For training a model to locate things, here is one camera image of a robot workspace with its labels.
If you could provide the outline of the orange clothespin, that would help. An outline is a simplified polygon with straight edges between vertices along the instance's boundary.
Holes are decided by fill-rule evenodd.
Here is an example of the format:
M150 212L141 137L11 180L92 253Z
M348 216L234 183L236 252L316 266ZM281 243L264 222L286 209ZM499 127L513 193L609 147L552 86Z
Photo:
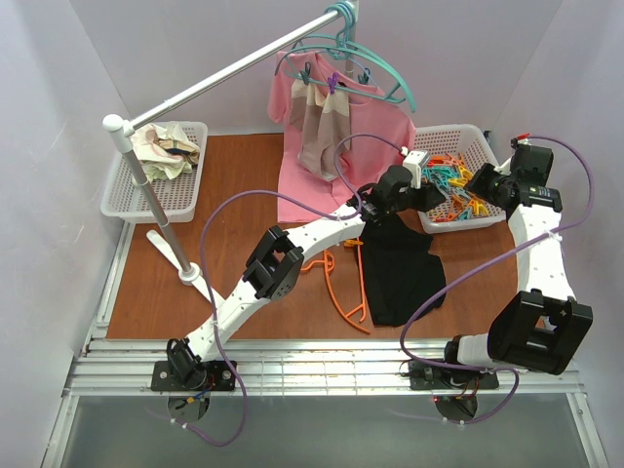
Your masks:
M360 239L348 239L343 242L343 245L347 248L362 246L363 242Z

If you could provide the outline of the black underwear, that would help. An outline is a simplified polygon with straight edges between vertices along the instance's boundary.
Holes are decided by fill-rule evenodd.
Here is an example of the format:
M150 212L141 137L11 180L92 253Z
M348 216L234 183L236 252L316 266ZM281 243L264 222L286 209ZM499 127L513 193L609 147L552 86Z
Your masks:
M401 327L446 285L440 258L429 253L433 237L392 214L368 224L360 236L362 272L373 324Z

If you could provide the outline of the orange plastic hanger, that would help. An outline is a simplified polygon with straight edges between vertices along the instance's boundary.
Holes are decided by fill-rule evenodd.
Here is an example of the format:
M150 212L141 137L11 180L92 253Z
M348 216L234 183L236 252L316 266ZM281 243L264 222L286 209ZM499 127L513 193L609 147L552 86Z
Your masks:
M347 248L342 242L338 247L325 249L305 262L301 272L307 275L318 271L331 308L351 329L369 336L370 310L365 292L362 246Z

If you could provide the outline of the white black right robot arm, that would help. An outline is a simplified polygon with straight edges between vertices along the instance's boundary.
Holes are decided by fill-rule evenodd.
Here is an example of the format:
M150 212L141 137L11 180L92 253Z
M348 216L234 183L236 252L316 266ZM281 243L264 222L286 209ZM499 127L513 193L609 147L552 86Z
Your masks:
M488 332L450 341L444 361L558 375L590 329L593 312L576 300L566 278L559 235L563 201L547 185L554 153L527 139L513 139L512 147L514 154L503 165L483 165L468 190L506 213L517 248L517 293Z

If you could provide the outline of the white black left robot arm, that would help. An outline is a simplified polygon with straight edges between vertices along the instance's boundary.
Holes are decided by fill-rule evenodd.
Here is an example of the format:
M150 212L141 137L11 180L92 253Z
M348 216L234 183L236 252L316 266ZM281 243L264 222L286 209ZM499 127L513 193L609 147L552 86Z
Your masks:
M223 344L259 308L290 293L303 263L345 240L359 237L368 224L376 224L406 210L430 211L445 201L431 182L422 182L412 170L393 165L377 183L356 191L331 214L291 230L269 228L246 262L246 269L232 294L217 300L192 264L179 273L182 283L200 290L213 305L212 317L187 337L168 341L168 376L183 390L200 390L216 384L206 362L220 354Z

